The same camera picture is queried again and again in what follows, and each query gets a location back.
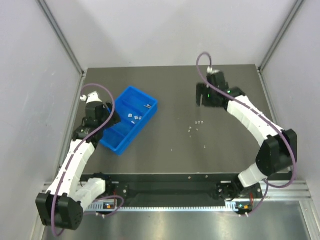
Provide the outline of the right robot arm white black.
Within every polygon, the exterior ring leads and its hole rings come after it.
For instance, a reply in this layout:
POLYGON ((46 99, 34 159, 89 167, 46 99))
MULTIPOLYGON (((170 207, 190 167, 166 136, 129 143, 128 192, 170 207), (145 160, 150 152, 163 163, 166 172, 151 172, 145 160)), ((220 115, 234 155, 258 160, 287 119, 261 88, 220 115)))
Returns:
POLYGON ((222 71, 207 69, 206 82, 196 85, 196 104, 223 108, 253 135, 260 147, 255 163, 231 181, 231 198, 246 195, 260 181, 296 165, 296 132, 271 122, 239 87, 229 87, 222 71))

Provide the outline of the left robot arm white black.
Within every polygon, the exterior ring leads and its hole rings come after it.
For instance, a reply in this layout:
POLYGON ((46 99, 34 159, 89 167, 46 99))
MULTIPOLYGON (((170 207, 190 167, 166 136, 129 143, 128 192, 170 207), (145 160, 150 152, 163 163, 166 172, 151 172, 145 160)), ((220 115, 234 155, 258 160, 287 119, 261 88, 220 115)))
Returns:
POLYGON ((85 210, 99 197, 115 192, 111 179, 95 173, 82 188, 78 188, 83 171, 103 138, 104 130, 120 123, 121 118, 111 102, 95 100, 85 106, 85 117, 73 132, 67 156, 53 183, 39 193, 35 203, 44 226, 54 236, 57 229, 77 230, 85 210))

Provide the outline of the blue plastic compartment bin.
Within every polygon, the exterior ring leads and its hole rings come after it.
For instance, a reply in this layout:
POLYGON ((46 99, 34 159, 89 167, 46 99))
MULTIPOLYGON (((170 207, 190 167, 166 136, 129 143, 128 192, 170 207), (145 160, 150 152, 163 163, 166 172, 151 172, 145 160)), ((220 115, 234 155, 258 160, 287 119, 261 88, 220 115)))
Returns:
POLYGON ((140 89, 129 86, 115 100, 115 110, 120 115, 121 122, 104 130, 100 144, 121 155, 155 115, 158 101, 140 89))

